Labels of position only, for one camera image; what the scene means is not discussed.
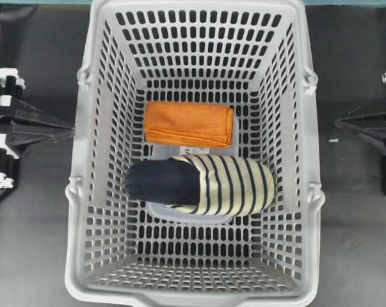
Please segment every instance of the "gray floor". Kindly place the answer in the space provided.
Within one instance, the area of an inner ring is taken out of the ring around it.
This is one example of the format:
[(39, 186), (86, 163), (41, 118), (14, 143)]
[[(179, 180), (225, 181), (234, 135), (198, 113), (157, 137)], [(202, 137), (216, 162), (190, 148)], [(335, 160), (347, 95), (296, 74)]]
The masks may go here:
[[(386, 96), (386, 8), (309, 8), (319, 76), (322, 210), (318, 295), (311, 306), (386, 306), (386, 197), (377, 153), (334, 128), (342, 113)], [(0, 67), (18, 67), (24, 98), (74, 121), (87, 6), (5, 6)], [(339, 138), (339, 143), (328, 139)], [(0, 306), (103, 306), (74, 300), (63, 273), (72, 143), (30, 147), (17, 190), (0, 203)]]

